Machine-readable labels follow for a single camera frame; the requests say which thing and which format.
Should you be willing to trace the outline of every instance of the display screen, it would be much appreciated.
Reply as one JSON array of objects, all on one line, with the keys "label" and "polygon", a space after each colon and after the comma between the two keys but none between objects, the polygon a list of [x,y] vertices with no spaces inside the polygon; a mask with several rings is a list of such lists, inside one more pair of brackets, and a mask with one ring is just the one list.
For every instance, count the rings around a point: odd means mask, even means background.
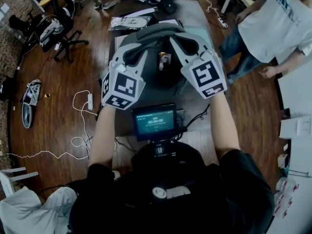
[{"label": "display screen", "polygon": [[137,115],[136,123],[140,135],[173,130],[175,128],[174,111],[168,110]]}]

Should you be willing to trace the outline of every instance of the white t-shirt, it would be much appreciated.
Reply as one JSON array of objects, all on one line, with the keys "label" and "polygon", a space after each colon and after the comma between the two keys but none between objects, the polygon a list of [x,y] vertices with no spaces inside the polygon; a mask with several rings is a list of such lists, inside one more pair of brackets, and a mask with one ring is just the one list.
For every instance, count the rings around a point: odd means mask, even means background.
[{"label": "white t-shirt", "polygon": [[238,25],[238,30],[260,62],[268,63],[295,47],[307,56],[312,50],[312,9],[300,0],[267,0]]}]

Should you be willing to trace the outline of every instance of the sneaker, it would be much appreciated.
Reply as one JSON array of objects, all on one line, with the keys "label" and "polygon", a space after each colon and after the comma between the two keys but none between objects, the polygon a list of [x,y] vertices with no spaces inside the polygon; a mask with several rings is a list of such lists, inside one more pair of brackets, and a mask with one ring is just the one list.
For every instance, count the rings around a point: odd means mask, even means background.
[{"label": "sneaker", "polygon": [[109,8],[115,6],[117,4],[117,1],[111,1],[111,2],[107,2],[106,4],[102,5],[103,10],[108,10]]},{"label": "sneaker", "polygon": [[100,3],[100,2],[94,4],[94,8],[95,8],[96,10],[98,10],[100,7],[101,7],[101,3]]}]

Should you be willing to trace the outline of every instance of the small monitor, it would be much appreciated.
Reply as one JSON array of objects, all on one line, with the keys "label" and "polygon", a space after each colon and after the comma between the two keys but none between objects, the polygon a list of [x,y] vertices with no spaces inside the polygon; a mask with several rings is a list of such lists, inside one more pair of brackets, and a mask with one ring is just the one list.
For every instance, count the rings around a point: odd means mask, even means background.
[{"label": "small monitor", "polygon": [[169,139],[176,135],[176,105],[135,108],[132,117],[138,141]]}]

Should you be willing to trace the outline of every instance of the white chair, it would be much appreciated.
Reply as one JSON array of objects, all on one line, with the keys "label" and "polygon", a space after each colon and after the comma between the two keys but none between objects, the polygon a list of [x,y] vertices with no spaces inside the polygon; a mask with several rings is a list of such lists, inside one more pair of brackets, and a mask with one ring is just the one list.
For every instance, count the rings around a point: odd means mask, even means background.
[{"label": "white chair", "polygon": [[34,173],[24,174],[24,175],[15,176],[15,177],[7,176],[7,174],[9,173],[20,172],[20,171],[26,171],[26,167],[20,167],[20,168],[8,169],[8,170],[0,170],[0,181],[1,181],[1,185],[3,187],[6,197],[12,195],[15,192],[13,182],[39,175],[38,172],[34,172]]}]

